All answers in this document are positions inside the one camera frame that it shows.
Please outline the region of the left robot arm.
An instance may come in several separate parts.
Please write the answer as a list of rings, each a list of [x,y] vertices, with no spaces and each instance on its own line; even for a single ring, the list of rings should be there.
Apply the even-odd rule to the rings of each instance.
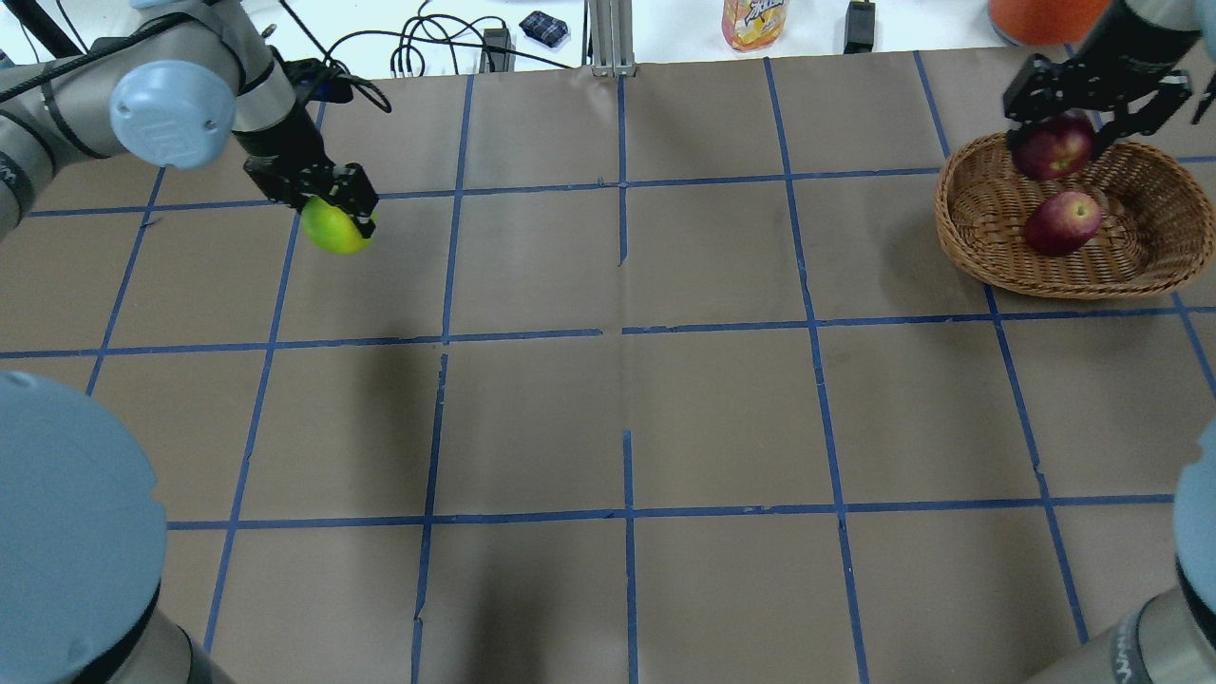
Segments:
[[[229,683],[163,607],[168,512],[143,447],[91,396],[168,170],[240,144],[332,253],[376,190],[309,111],[351,78],[289,62],[240,1],[134,1],[126,35],[2,68],[2,680]]]

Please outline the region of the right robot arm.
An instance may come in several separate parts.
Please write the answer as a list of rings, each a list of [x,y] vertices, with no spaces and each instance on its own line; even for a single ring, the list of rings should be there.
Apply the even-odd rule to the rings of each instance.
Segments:
[[[1173,82],[1167,103],[1152,105],[1149,117],[1124,114],[1125,105],[1150,95],[1190,47],[1212,38],[1211,1],[1111,1],[1073,58],[1064,65],[1031,61],[1008,86],[1004,107],[1015,122],[1017,142],[1046,125],[1026,105],[1030,79],[1042,73],[1062,86],[1051,99],[1052,113],[1111,113],[1093,152],[1107,159],[1116,139],[1169,120],[1188,83]],[[1214,372],[1204,368],[1184,316],[1173,320],[1178,360],[1159,351],[1162,333],[1152,333],[1145,323],[1137,330],[1141,338],[1132,351],[1142,357],[1142,368],[1119,399],[1100,400],[1099,407],[1121,410],[1113,421],[1119,432],[1144,431],[1128,447],[1116,448],[1118,478],[1135,478],[1158,456],[1173,467],[1173,584],[1130,607],[1107,629],[1090,630],[1090,640],[1031,675],[1034,683],[1214,680],[1214,428],[1200,425],[1214,413]]]

